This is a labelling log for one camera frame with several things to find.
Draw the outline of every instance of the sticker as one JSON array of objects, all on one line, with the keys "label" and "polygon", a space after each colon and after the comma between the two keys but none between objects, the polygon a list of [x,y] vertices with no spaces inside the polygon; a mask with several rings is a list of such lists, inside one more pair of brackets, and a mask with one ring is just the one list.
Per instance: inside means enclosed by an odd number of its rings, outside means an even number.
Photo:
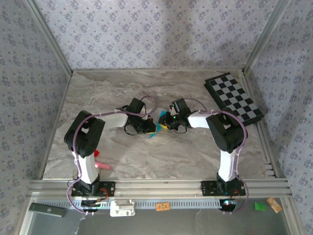
[{"label": "sticker", "polygon": [[166,125],[163,124],[159,124],[161,127],[163,127],[164,129],[168,129],[168,127]]},{"label": "sticker", "polygon": [[254,203],[254,207],[256,211],[266,211],[266,207],[263,203]]},{"label": "sticker", "polygon": [[163,203],[156,203],[156,211],[157,212],[162,212],[162,211],[169,211],[170,208],[170,203],[169,202],[163,202]]}]

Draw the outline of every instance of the aluminum rail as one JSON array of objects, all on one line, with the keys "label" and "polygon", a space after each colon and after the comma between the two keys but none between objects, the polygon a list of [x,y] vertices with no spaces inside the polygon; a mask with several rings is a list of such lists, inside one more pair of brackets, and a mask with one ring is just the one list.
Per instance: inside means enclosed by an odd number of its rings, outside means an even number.
[{"label": "aluminum rail", "polygon": [[[111,199],[199,199],[228,198],[203,197],[201,181],[208,179],[128,179],[114,180],[115,194]],[[285,178],[245,179],[250,198],[288,198],[291,189]],[[30,182],[27,197],[37,199],[64,199],[68,180],[34,180]]]}]

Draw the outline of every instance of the black and white checkerboard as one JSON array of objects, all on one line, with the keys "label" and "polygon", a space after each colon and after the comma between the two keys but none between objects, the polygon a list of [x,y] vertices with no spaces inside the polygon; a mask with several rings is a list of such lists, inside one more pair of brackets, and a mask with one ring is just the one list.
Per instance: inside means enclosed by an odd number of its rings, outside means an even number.
[{"label": "black and white checkerboard", "polygon": [[230,108],[245,126],[264,117],[230,73],[207,79],[204,86],[220,109]]}]

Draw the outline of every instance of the red wire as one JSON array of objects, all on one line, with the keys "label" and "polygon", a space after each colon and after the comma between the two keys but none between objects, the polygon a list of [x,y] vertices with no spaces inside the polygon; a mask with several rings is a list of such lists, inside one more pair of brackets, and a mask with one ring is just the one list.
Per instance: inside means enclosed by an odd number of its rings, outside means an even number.
[{"label": "red wire", "polygon": [[239,193],[239,191],[238,191],[238,190],[236,190],[236,189],[234,189],[234,190],[233,190],[233,195],[230,197],[230,199],[232,199],[232,198],[233,198],[233,196],[234,196],[235,192],[237,192],[237,193],[238,193],[238,195],[239,195],[239,200],[237,201],[237,202],[239,202],[239,201],[240,201],[240,193]]},{"label": "red wire", "polygon": [[100,191],[105,192],[105,194],[106,194],[106,197],[105,197],[105,198],[107,198],[107,199],[108,199],[108,202],[109,202],[109,194],[108,194],[108,191],[107,191],[105,188],[101,188]]}]

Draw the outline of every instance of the black mounting plate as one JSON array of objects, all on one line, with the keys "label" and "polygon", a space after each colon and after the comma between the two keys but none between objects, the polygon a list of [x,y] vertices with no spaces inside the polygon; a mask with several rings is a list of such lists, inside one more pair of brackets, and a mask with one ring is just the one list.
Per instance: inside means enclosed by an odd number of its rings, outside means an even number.
[{"label": "black mounting plate", "polygon": [[[114,181],[100,181],[99,182],[99,189],[101,189],[101,188],[104,188],[108,192],[109,197],[114,196],[114,192],[115,192],[115,182]],[[91,195],[91,193],[82,192],[80,190],[80,186],[79,186],[78,182],[73,185],[71,195],[72,195],[72,197],[88,197],[88,196],[103,197],[103,196],[106,196],[105,193],[101,190],[98,190],[94,195]]]},{"label": "black mounting plate", "polygon": [[222,193],[218,189],[216,180],[201,181],[202,196],[232,196],[234,189],[240,193],[240,196],[246,195],[245,186],[241,181],[237,181],[236,184],[234,184],[233,187],[225,193]]}]

